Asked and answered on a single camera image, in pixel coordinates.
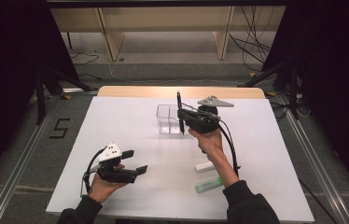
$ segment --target black sleeve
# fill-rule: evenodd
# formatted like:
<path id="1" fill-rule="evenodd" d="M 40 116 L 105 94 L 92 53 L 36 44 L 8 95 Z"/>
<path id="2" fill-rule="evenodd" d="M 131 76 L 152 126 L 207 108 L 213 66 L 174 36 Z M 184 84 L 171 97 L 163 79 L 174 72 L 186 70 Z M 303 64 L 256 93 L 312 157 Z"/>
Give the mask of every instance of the black sleeve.
<path id="1" fill-rule="evenodd" d="M 57 224 L 92 223 L 101 209 L 101 204 L 84 195 L 76 210 L 73 208 L 67 208 L 62 211 Z"/>
<path id="2" fill-rule="evenodd" d="M 253 194 L 244 180 L 240 180 L 223 190 L 229 208 L 228 223 L 279 223 L 277 215 L 261 194 Z"/>

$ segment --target sleeve cuff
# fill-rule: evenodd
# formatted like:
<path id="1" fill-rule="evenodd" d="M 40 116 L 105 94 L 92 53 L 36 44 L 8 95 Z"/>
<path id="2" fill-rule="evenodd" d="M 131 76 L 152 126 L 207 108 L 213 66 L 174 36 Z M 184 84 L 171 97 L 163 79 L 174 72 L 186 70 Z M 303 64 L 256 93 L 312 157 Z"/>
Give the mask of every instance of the sleeve cuff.
<path id="1" fill-rule="evenodd" d="M 229 208 L 254 196 L 244 180 L 239 180 L 223 189 L 223 193 L 227 198 Z"/>
<path id="2" fill-rule="evenodd" d="M 81 202 L 76 208 L 76 211 L 86 223 L 91 223 L 102 207 L 101 204 L 97 203 L 87 195 L 84 195 L 82 196 Z"/>

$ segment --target green tube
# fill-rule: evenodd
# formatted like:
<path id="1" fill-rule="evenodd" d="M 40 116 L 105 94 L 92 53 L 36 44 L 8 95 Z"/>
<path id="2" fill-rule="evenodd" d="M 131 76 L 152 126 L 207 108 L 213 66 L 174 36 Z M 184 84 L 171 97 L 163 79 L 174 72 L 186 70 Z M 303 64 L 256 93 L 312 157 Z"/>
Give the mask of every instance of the green tube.
<path id="1" fill-rule="evenodd" d="M 220 187 L 221 185 L 223 185 L 223 182 L 222 182 L 220 177 L 217 177 L 217 178 L 214 178 L 211 180 L 206 180 L 206 181 L 203 181 L 201 183 L 196 184 L 195 190 L 198 193 L 202 193 L 202 192 L 205 192 L 209 189 L 215 189 L 217 187 Z"/>

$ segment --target white table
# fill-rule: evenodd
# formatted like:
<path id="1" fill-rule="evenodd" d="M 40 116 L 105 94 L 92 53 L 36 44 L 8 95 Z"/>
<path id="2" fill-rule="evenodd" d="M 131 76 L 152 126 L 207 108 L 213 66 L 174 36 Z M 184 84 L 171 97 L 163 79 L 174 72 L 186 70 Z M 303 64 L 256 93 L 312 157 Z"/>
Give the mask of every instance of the white table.
<path id="1" fill-rule="evenodd" d="M 197 106 L 199 99 L 183 99 Z M 223 99 L 234 108 L 220 107 L 219 116 L 229 125 L 240 169 L 254 193 L 262 193 L 282 222 L 311 223 L 311 210 L 300 187 L 270 103 L 265 99 Z M 110 142 L 121 150 L 134 150 L 122 163 L 128 169 L 148 165 L 134 184 L 116 191 L 100 215 L 108 217 L 226 220 L 228 204 L 223 187 L 204 193 L 196 183 L 217 177 L 216 171 L 196 173 L 194 165 L 206 162 L 189 134 L 159 133 L 158 105 L 175 105 L 173 98 L 95 97 L 47 212 L 60 214 L 77 207 L 80 182 L 92 156 Z M 231 163 L 230 149 L 224 150 Z"/>

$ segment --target person's left hand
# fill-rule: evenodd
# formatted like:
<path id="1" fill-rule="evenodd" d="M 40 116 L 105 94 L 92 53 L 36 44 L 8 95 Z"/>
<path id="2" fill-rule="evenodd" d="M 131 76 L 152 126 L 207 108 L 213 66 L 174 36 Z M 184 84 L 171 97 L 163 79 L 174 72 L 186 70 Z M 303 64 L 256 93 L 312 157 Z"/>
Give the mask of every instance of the person's left hand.
<path id="1" fill-rule="evenodd" d="M 119 168 L 123 169 L 125 166 L 120 164 Z M 117 189 L 120 189 L 127 185 L 127 183 L 110 183 L 103 180 L 98 174 L 92 181 L 92 186 L 89 192 L 89 197 L 97 203 L 103 203 L 107 198 Z"/>

